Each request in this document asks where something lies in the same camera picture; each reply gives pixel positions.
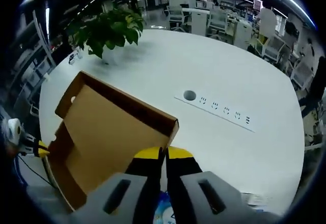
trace desk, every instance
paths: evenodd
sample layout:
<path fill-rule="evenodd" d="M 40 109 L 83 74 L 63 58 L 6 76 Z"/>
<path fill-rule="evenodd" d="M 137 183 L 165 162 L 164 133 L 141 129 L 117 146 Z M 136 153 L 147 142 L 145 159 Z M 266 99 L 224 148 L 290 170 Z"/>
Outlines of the desk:
<path fill-rule="evenodd" d="M 123 48 L 116 66 L 88 55 L 65 58 L 43 83 L 39 119 L 49 144 L 61 119 L 59 100 L 80 70 L 179 119 L 172 145 L 189 150 L 203 171 L 212 171 L 241 192 L 268 198 L 265 210 L 283 214 L 301 177 L 304 128 L 289 78 L 261 58 L 210 38 L 144 30 L 139 45 Z M 252 113 L 255 132 L 174 98 L 185 90 L 223 98 Z"/>
<path fill-rule="evenodd" d="M 209 14 L 208 9 L 196 9 L 196 8 L 182 8 L 183 12 L 195 12 L 195 13 L 201 13 L 201 14 Z"/>

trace box flap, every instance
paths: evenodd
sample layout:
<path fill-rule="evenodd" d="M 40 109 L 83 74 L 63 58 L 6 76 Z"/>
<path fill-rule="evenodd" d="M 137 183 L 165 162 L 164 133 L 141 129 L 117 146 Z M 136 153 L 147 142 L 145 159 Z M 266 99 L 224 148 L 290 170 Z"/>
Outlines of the box flap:
<path fill-rule="evenodd" d="M 74 99 L 64 123 L 75 144 L 66 164 L 85 193 L 112 174 L 125 172 L 140 150 L 166 147 L 171 134 L 156 131 L 87 85 Z"/>
<path fill-rule="evenodd" d="M 86 194 L 71 176 L 65 165 L 68 155 L 74 150 L 73 141 L 64 123 L 61 123 L 57 132 L 57 139 L 51 142 L 48 149 L 48 162 L 54 179 L 69 206 L 75 210 L 86 203 Z"/>
<path fill-rule="evenodd" d="M 82 71 L 72 81 L 56 109 L 56 114 L 62 119 L 66 117 L 70 109 L 72 104 L 71 98 L 76 97 L 84 85 L 88 85 L 107 100 L 110 100 L 130 115 L 162 134 L 170 136 L 171 131 L 173 131 L 175 121 L 177 120 L 175 117 L 101 82 L 97 78 Z"/>
<path fill-rule="evenodd" d="M 172 143 L 172 141 L 173 141 L 175 135 L 177 134 L 178 130 L 179 130 L 179 121 L 176 120 L 176 121 L 175 121 L 174 128 L 173 128 L 173 130 L 172 130 L 172 132 L 171 132 L 171 134 L 170 134 L 170 139 L 169 139 L 169 142 L 168 142 L 167 147 L 171 145 L 171 143 Z"/>

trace shelf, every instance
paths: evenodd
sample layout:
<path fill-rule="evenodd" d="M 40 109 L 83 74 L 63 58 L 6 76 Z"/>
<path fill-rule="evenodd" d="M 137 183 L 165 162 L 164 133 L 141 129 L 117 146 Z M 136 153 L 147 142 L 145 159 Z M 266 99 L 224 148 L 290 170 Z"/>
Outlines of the shelf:
<path fill-rule="evenodd" d="M 36 33 L 35 23 L 32 20 L 25 29 L 16 37 L 15 41 L 10 45 L 9 49 L 12 50 L 19 46 L 21 43 L 29 42 L 33 33 Z"/>
<path fill-rule="evenodd" d="M 46 73 L 49 74 L 53 69 L 54 69 L 54 67 L 50 67 Z M 43 84 L 44 81 L 45 81 L 45 78 L 42 77 L 42 78 L 37 82 L 37 84 L 33 87 L 32 91 L 31 91 L 31 94 L 29 95 L 29 98 L 28 98 L 29 101 L 33 98 L 33 96 L 34 96 L 35 93 L 38 91 L 38 89 L 42 86 L 42 84 Z"/>
<path fill-rule="evenodd" d="M 43 50 L 43 47 L 41 44 L 39 44 L 34 51 L 31 53 L 31 55 L 29 57 L 27 57 L 24 62 L 20 65 L 19 70 L 17 71 L 13 81 L 11 82 L 10 86 L 9 86 L 9 91 L 11 91 L 12 87 L 15 85 L 15 83 L 19 80 L 19 78 L 24 74 L 24 72 L 26 71 L 26 69 L 31 65 L 31 63 L 33 62 L 36 54 Z"/>

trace round table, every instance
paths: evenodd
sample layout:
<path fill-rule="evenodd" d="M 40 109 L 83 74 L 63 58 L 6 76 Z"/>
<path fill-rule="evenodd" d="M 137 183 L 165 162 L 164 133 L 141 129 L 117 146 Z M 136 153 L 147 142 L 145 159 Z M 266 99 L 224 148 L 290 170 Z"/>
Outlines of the round table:
<path fill-rule="evenodd" d="M 212 171 L 241 192 L 267 201 L 265 210 L 283 214 L 301 177 L 304 128 L 289 78 L 253 54 L 210 38 L 144 30 L 139 45 L 127 45 L 117 65 L 83 53 L 65 58 L 43 83 L 40 128 L 48 145 L 61 118 L 59 100 L 80 70 L 179 119 L 172 145 L 190 151 L 203 171 Z M 230 101 L 250 111 L 255 132 L 174 97 L 185 90 Z"/>

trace white chair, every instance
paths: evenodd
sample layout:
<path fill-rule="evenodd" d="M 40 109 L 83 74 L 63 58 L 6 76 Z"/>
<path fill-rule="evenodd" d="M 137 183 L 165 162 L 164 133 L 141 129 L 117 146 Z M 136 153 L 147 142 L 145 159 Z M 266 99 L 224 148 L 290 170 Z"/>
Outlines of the white chair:
<path fill-rule="evenodd" d="M 210 38 L 220 39 L 218 33 L 226 33 L 226 28 L 228 26 L 228 12 L 222 9 L 212 9 L 209 11 L 209 22 L 208 28 L 217 31 Z"/>
<path fill-rule="evenodd" d="M 171 28 L 171 31 L 186 32 L 181 26 L 185 24 L 186 17 L 181 6 L 168 6 L 169 22 L 176 23 L 177 26 Z"/>
<path fill-rule="evenodd" d="M 265 40 L 264 43 L 257 38 L 255 49 L 262 59 L 268 60 L 270 63 L 278 63 L 281 56 L 281 50 L 284 45 L 284 41 L 275 35 Z"/>
<path fill-rule="evenodd" d="M 301 90 L 304 90 L 309 86 L 309 83 L 313 78 L 313 74 L 313 71 L 305 62 L 300 62 L 294 67 L 290 79 L 298 84 Z"/>

